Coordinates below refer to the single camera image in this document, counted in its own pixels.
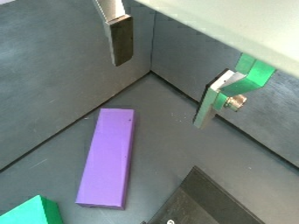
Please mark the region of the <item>green taped gripper right finger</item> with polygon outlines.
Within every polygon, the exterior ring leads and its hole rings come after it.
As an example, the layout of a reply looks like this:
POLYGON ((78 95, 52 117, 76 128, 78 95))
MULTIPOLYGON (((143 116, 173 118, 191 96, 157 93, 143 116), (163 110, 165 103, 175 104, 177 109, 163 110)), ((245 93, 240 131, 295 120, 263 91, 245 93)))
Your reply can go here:
POLYGON ((265 62, 241 53, 235 70, 225 69, 205 86, 193 125, 203 128, 223 108, 237 111, 247 101, 244 93, 261 88, 275 71, 265 62))

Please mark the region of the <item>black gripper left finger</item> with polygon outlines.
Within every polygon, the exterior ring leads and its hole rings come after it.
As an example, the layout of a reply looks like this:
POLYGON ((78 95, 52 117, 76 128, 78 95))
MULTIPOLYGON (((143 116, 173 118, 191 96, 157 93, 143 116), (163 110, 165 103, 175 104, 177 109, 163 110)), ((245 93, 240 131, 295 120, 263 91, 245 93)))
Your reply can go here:
POLYGON ((133 56, 133 18, 121 0, 92 0, 103 19, 112 63, 123 65, 133 56))

